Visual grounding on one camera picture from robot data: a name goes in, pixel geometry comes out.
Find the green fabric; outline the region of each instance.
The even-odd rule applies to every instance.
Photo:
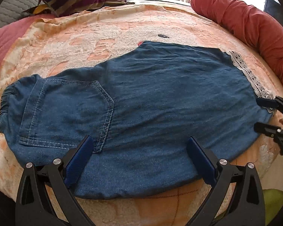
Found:
[[[264,189],[263,196],[265,204],[265,225],[268,225],[283,206],[283,191]],[[224,214],[225,212],[217,216],[215,220],[221,219]]]

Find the black eye print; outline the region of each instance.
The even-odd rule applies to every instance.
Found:
[[[170,38],[170,37],[168,37],[168,36],[166,36],[166,35],[162,35],[162,34],[158,34],[158,36],[159,36],[159,37],[162,37],[162,38]]]

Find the wrinkled fabric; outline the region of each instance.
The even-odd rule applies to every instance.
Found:
[[[73,193],[110,199],[156,194],[189,183],[195,136],[232,160],[271,117],[231,57],[216,48],[146,41],[93,68],[23,77],[6,88],[0,132],[19,163],[47,164],[94,138],[94,154]]]
[[[283,85],[283,27],[273,17],[239,0],[191,0],[191,6],[258,51]]]
[[[22,37],[35,20],[39,18],[52,19],[54,17],[55,16],[53,14],[26,17],[0,28],[0,66],[15,40]]]

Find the metal screw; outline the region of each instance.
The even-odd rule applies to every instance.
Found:
[[[61,163],[61,159],[60,158],[56,158],[56,159],[53,160],[53,163],[55,165],[59,165]]]
[[[253,163],[248,163],[248,167],[249,167],[250,169],[253,169],[253,168],[255,167],[255,165],[254,165]]]
[[[26,168],[31,168],[31,167],[32,167],[32,163],[31,162],[26,164]]]
[[[221,165],[226,165],[226,164],[228,163],[228,161],[225,160],[225,159],[221,159],[221,160],[219,161],[219,163],[220,163]]]

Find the denim pocket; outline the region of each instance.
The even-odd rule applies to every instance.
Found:
[[[23,114],[22,145],[71,149],[85,135],[101,152],[108,135],[114,101],[98,81],[38,79]]]

